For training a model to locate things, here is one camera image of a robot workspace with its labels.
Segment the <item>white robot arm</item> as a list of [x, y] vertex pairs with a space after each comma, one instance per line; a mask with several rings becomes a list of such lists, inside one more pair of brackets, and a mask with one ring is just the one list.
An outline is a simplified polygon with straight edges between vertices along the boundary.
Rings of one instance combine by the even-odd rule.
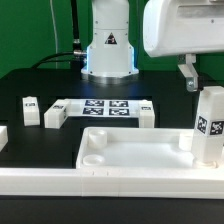
[[[83, 77], [105, 84], [136, 77], [134, 49], [128, 40], [128, 0], [92, 0], [92, 12], [93, 39]], [[151, 57], [183, 56], [178, 67], [186, 88], [197, 91], [196, 56], [224, 51], [224, 0], [148, 0], [143, 46]]]

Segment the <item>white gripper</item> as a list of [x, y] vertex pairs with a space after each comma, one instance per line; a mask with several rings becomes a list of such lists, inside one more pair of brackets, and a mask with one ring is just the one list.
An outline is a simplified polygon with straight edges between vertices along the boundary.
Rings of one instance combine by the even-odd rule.
[[186, 89], [197, 91], [195, 54], [224, 51], [224, 0], [149, 0], [143, 45], [150, 57], [179, 55]]

